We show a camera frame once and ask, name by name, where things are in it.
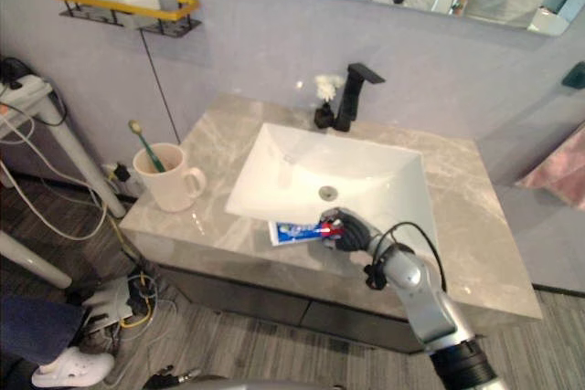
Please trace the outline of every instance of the mug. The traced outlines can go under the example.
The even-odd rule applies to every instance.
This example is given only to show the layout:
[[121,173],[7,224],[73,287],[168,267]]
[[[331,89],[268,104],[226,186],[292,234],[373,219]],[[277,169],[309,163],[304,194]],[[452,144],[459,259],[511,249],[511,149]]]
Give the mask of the mug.
[[205,175],[198,168],[187,167],[186,153],[177,145],[154,143],[151,149],[166,171],[156,171],[144,148],[134,156],[133,168],[162,210],[178,212],[187,209],[205,190]]

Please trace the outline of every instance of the faucet handle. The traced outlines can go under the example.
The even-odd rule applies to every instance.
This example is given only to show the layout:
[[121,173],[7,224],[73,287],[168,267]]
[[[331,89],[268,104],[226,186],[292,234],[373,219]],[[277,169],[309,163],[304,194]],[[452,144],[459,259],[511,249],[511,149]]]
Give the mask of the faucet handle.
[[370,82],[372,84],[386,82],[385,79],[380,77],[376,72],[368,69],[362,63],[350,64],[349,66],[347,66],[347,71],[349,72],[350,76],[357,75],[359,79],[361,79],[362,81],[365,79],[367,82]]

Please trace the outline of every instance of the marble countertop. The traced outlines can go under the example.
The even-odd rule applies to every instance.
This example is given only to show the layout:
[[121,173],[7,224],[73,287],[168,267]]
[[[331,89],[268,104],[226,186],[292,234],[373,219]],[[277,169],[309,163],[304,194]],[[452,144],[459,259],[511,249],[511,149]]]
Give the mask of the marble countertop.
[[[182,143],[189,164],[207,176],[206,192],[175,214],[161,211],[145,194],[122,221],[122,229],[146,258],[168,267],[403,318],[391,290],[366,286],[365,253],[334,252],[319,243],[273,248],[265,222],[224,210],[261,125],[313,130],[312,120],[309,111],[218,97]],[[354,122],[349,133],[326,133],[422,154],[449,294],[478,332],[542,317],[474,142],[363,121]]]

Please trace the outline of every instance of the jeans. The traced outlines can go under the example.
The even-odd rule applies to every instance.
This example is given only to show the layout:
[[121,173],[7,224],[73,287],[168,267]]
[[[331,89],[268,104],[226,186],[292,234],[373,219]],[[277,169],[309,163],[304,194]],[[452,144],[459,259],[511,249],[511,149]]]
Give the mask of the jeans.
[[83,321],[79,306],[8,296],[0,308],[2,350],[50,364],[69,346]]

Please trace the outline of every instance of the yellow shelf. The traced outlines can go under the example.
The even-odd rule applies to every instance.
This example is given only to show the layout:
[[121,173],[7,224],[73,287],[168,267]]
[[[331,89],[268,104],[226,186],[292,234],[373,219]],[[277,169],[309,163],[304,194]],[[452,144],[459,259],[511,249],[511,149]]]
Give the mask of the yellow shelf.
[[[161,11],[158,9],[142,8],[140,6],[126,5],[107,0],[63,1],[67,6],[67,11],[61,13],[62,16],[84,18],[118,26],[120,26],[120,24],[116,19],[115,13],[136,14],[138,16],[152,17],[158,20],[158,26],[145,26],[141,29],[155,32],[157,34],[168,35],[170,37],[181,37],[193,27],[201,23],[197,20],[193,20],[190,16],[191,12],[199,8],[198,0],[176,0],[179,8],[174,11]],[[75,6],[72,7],[69,2],[73,2]],[[104,18],[103,16],[92,16],[91,8],[103,8],[110,10],[112,12],[112,19],[110,20]]]

